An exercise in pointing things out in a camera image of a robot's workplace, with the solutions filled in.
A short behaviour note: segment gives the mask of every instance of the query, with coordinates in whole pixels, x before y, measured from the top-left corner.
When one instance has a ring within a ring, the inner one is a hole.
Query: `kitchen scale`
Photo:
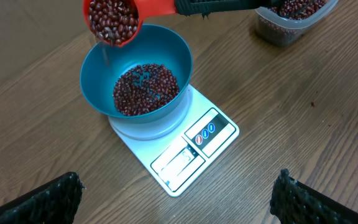
[[[172,197],[182,194],[239,135],[238,126],[191,85],[180,104],[157,121],[128,124],[109,117],[109,122]]]

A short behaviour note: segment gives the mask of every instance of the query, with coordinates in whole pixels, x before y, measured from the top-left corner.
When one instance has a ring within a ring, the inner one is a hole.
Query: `blue button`
[[[207,130],[207,129],[204,129],[203,132],[202,132],[202,135],[203,135],[203,138],[204,138],[204,139],[208,138],[208,136],[209,136],[208,130]]]
[[[213,133],[215,131],[215,125],[213,123],[210,123],[208,125],[208,131],[211,133]]]

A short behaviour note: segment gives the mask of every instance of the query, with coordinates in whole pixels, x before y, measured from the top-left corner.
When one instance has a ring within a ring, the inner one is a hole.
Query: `measuring cup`
[[[92,31],[90,22],[89,22],[89,8],[92,0],[83,0],[83,15],[85,24],[90,31]],[[177,13],[175,9],[175,1],[174,0],[130,0],[130,4],[132,7],[137,9],[137,13],[139,15],[139,23],[137,25],[137,29],[134,35],[128,39],[127,41],[116,45],[118,47],[123,47],[128,44],[131,40],[135,38],[135,36],[139,33],[142,28],[143,22],[146,18],[152,16],[165,16],[170,14]],[[106,40],[102,40],[105,44],[111,45],[110,42]]]

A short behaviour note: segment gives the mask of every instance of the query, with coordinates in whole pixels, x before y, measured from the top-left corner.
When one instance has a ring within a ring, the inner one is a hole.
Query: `blue bowl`
[[[103,57],[103,47],[109,57],[109,66]],[[146,63],[164,64],[170,69],[177,78],[180,92],[158,110],[138,116],[124,116],[114,106],[114,85],[132,67]],[[185,40],[165,27],[144,24],[137,37],[124,47],[96,44],[83,62],[80,85],[85,99],[100,113],[131,123],[148,123],[177,107],[185,95],[192,72],[193,57]]]

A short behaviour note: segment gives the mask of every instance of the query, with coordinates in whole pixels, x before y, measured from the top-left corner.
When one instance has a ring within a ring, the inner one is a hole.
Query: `wooden table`
[[[75,171],[88,188],[75,223],[277,223],[269,199],[288,168],[358,212],[358,0],[341,0],[286,49],[259,39],[254,18],[239,11],[149,20],[185,38],[195,60],[191,84],[241,130],[179,198],[83,98],[80,67],[91,48],[83,21],[74,38],[1,72],[0,205]]]

